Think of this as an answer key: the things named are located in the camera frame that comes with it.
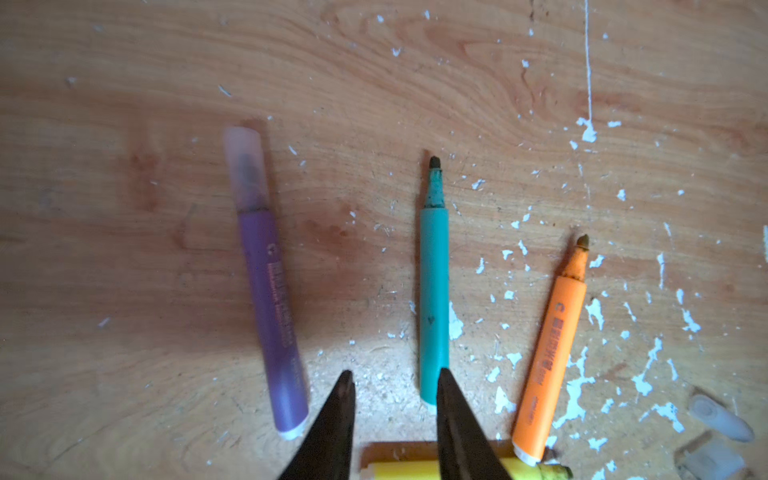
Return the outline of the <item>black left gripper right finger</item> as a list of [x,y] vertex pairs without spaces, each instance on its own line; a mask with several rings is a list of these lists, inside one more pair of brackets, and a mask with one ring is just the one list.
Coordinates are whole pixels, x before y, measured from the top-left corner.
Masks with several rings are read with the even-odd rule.
[[437,441],[442,479],[458,465],[499,460],[448,368],[438,378]]

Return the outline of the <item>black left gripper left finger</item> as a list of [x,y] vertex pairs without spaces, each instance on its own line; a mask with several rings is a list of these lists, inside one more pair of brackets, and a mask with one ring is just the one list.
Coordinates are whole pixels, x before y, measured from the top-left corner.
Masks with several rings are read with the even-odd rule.
[[353,373],[344,370],[279,479],[349,479],[355,410]]

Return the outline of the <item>purple marker pen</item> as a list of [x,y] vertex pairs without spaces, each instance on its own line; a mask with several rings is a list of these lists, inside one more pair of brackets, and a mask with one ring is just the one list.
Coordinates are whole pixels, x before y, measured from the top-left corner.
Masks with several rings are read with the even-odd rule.
[[271,195],[268,210],[236,211],[275,426],[283,439],[294,440],[309,418],[308,390]]

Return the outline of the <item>green marker pen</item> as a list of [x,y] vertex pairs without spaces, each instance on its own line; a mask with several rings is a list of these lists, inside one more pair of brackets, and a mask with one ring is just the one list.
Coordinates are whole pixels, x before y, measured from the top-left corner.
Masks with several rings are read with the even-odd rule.
[[437,403],[438,378],[450,364],[450,236],[441,160],[429,159],[419,224],[419,382],[421,399]]

